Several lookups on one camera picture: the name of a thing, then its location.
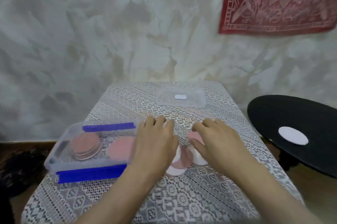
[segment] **clear plastic container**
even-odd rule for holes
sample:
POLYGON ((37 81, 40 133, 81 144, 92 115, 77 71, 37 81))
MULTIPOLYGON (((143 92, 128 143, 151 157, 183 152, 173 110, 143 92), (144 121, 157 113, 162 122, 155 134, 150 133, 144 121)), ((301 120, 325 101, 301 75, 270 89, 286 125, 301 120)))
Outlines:
POLYGON ((140 124, 137 118, 114 118, 107 120, 85 121, 71 125, 58 140, 48 155, 44 166, 50 172, 77 170, 86 168, 97 168, 125 164, 127 162, 116 162, 110 160, 106 154, 109 145, 122 136, 133 136, 137 134, 140 124), (70 148, 71 141, 81 133, 97 132, 101 148, 97 154, 86 160, 78 160, 70 148))
POLYGON ((202 108, 206 105, 206 95, 200 87, 163 86, 157 93, 159 105, 202 108))

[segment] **lace tablecloth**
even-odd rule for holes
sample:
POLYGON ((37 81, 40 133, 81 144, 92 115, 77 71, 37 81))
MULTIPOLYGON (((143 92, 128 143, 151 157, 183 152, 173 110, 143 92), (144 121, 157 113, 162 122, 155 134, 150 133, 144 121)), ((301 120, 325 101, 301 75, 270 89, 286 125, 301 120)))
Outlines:
MULTIPOLYGON (((239 133, 250 153, 302 201, 289 177, 220 83, 112 84, 87 120, 128 117, 145 121, 148 115, 164 115, 175 120, 174 133, 179 136, 181 145, 188 144, 186 135, 193 123, 206 117, 222 119, 239 133), (159 106, 156 94, 163 85, 201 87, 207 103, 199 109, 159 106)), ((25 206, 22 223, 73 223, 109 190, 115 180, 58 184, 57 175, 49 173, 25 206)), ((230 179, 218 175, 209 166, 192 166, 181 176, 165 176, 149 194, 134 222, 225 222, 258 216, 251 202, 230 179)))

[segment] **marble pattern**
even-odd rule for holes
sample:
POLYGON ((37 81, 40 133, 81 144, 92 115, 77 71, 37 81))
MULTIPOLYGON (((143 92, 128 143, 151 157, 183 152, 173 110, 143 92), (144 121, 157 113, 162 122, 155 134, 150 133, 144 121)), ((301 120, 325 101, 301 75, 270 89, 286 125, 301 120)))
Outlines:
POLYGON ((217 33, 223 0, 0 0, 0 132, 57 140, 112 82, 221 82, 245 113, 263 94, 337 107, 337 30, 217 33))

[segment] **right hand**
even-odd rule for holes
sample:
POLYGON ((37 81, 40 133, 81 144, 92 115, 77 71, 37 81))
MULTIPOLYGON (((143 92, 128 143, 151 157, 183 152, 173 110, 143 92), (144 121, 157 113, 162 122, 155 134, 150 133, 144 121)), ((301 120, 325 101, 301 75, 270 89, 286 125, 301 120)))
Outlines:
POLYGON ((195 123, 192 131, 200 134, 204 145, 196 139, 189 142, 217 172, 232 180, 258 163, 238 133, 220 119, 206 118, 202 123, 195 123))

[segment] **red tapestry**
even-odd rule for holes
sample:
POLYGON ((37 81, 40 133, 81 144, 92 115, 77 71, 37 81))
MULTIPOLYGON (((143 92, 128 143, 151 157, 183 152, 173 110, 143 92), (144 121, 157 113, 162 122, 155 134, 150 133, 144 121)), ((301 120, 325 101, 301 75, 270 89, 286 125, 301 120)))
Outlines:
POLYGON ((336 23, 337 0, 224 0, 219 33, 296 35, 336 23))

